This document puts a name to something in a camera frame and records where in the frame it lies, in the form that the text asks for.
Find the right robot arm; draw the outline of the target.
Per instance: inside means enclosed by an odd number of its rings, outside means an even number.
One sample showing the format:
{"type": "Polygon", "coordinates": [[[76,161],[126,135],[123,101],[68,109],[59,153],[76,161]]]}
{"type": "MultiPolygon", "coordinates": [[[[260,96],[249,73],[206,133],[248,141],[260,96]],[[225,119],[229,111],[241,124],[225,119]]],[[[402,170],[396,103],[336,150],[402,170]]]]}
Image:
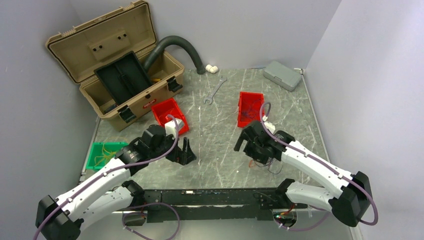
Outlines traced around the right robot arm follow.
{"type": "Polygon", "coordinates": [[[317,181],[311,186],[286,178],[275,191],[276,203],[287,208],[292,203],[306,204],[329,211],[341,223],[356,227],[369,207],[374,207],[369,177],[358,171],[353,174],[319,157],[303,146],[292,135],[275,130],[271,123],[254,120],[246,125],[234,146],[255,162],[265,164],[277,160],[289,164],[317,181]]]}

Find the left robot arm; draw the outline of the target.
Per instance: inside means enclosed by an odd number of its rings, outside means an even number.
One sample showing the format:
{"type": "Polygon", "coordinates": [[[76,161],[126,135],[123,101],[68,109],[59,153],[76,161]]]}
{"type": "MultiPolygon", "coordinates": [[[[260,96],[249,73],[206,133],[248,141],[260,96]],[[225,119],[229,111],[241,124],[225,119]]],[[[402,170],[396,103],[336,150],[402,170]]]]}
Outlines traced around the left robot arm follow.
{"type": "Polygon", "coordinates": [[[140,137],[117,151],[99,171],[75,188],[57,197],[42,198],[37,207],[33,239],[76,240],[81,232],[110,213],[145,204],[145,190],[130,178],[159,159],[182,166],[197,159],[190,140],[179,135],[173,123],[150,125],[140,137]]]}

